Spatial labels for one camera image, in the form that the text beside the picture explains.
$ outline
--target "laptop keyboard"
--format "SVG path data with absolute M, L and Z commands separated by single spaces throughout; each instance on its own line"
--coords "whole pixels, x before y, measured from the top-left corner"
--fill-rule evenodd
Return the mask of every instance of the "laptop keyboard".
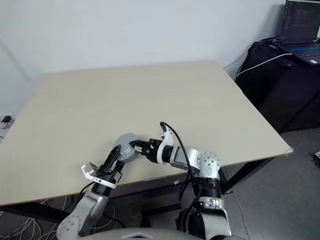
M 302 57 L 320 56 L 320 45 L 312 47 L 291 48 L 291 52 L 297 53 Z

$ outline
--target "laptop screen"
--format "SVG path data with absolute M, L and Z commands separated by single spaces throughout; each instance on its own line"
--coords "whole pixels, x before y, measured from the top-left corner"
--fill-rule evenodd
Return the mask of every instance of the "laptop screen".
M 312 43 L 320 26 L 320 0 L 287 0 L 280 39 L 283 43 Z

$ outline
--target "wooden tabletop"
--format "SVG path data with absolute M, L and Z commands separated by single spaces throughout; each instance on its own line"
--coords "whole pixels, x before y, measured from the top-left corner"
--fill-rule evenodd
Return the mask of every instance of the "wooden tabletop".
M 0 144 L 0 205 L 78 193 L 81 165 L 102 164 L 125 133 L 161 139 L 161 121 L 223 166 L 291 151 L 214 62 L 52 73 Z M 143 156 L 122 172 L 120 184 L 183 173 Z

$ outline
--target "laptop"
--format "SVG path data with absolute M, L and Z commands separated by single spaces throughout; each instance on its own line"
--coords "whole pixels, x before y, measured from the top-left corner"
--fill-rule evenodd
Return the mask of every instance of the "laptop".
M 320 0 L 286 0 L 277 47 L 311 65 L 320 65 Z

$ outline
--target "white wall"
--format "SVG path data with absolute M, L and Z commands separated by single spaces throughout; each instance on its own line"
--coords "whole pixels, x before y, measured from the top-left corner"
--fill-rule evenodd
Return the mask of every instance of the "white wall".
M 199 60 L 225 66 L 276 34 L 284 3 L 0 0 L 0 114 L 17 114 L 46 72 Z

